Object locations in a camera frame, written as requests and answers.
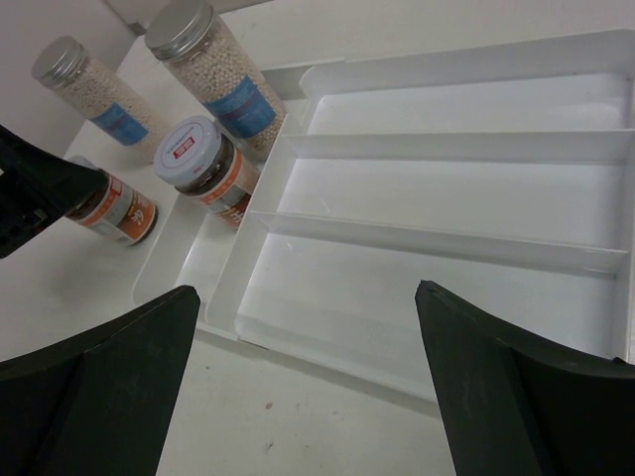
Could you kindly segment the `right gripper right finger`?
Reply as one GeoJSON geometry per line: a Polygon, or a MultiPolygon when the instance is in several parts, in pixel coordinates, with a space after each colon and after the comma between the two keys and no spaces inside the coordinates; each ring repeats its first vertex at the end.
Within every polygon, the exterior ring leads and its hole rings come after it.
{"type": "Polygon", "coordinates": [[[415,300],[456,474],[633,474],[633,365],[558,344],[432,281],[415,300]]]}

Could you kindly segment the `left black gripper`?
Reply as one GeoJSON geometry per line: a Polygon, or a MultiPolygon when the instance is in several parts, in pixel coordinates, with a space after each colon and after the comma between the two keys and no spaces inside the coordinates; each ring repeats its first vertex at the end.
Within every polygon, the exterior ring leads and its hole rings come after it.
{"type": "Polygon", "coordinates": [[[73,164],[1,129],[1,257],[6,258],[107,184],[94,169],[73,164]]]}

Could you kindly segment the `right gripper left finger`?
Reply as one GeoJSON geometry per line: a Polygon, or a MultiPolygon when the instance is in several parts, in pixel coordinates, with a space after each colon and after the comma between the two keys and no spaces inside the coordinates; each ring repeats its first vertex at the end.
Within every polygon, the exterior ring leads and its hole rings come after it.
{"type": "Polygon", "coordinates": [[[2,362],[2,474],[155,474],[199,307],[180,286],[2,362]]]}

